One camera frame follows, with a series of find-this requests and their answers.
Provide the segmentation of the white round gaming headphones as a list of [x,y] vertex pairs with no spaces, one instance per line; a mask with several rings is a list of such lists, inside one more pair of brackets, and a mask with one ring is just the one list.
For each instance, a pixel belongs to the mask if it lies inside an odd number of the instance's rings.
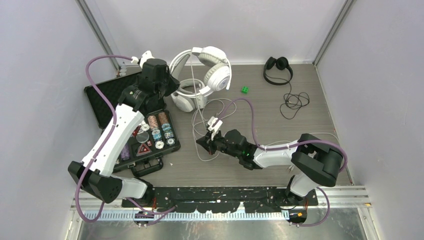
[[214,92],[229,90],[232,82],[232,63],[226,53],[214,46],[192,47],[177,54],[169,64],[171,75],[179,79],[179,75],[184,67],[191,63],[195,56],[203,65],[204,76],[200,81],[202,85],[195,92],[187,92],[178,89],[178,95],[195,98],[200,95],[208,97]]

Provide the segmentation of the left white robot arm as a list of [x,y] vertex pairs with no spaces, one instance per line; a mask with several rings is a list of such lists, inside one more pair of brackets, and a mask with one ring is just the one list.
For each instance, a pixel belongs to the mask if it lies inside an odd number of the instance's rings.
[[107,204],[116,198],[133,198],[141,207],[153,202],[153,193],[146,182],[115,176],[113,170],[136,127],[147,114],[160,107],[164,97],[178,88],[179,82],[171,75],[166,61],[149,58],[142,64],[135,83],[122,91],[116,106],[109,107],[112,119],[96,144],[80,162],[72,161],[68,166],[77,184],[76,198],[84,190]]

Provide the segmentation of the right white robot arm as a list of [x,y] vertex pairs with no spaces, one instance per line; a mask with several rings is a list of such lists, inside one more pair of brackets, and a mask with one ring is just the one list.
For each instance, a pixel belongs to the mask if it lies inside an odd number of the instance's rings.
[[238,159],[248,170],[294,165],[300,173],[290,178],[284,193],[291,205],[299,205],[316,187],[334,187],[339,172],[347,165],[347,154],[340,146],[309,133],[303,133],[298,140],[274,146],[250,143],[236,129],[225,135],[208,131],[195,142],[210,155],[220,152]]

